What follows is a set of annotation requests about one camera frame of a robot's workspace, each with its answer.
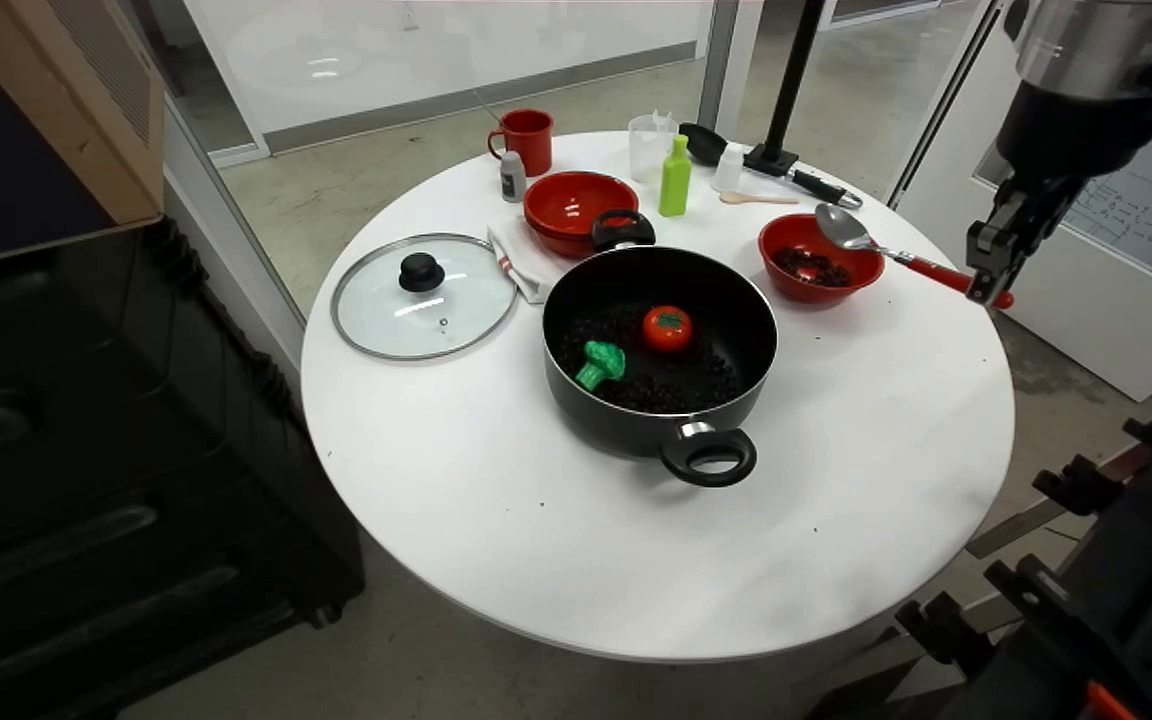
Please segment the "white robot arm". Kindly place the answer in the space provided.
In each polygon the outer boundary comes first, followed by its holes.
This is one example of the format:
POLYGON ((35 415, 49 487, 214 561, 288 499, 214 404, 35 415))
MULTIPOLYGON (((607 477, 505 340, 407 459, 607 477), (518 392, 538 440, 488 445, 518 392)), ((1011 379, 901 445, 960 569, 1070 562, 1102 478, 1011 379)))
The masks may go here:
POLYGON ((1152 138, 1152 0, 1011 0, 1020 89, 995 132, 1004 180, 969 229, 969 295, 995 302, 1087 180, 1152 138))

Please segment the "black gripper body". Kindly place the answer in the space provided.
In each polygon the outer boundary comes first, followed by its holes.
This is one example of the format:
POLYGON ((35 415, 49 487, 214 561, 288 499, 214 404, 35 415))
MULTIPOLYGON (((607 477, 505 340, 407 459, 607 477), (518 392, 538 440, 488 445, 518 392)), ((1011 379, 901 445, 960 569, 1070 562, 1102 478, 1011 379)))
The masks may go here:
POLYGON ((969 224, 969 295, 976 302, 995 302, 1082 193, 1084 183, 1078 174, 1004 180, 991 195, 991 210, 969 224))

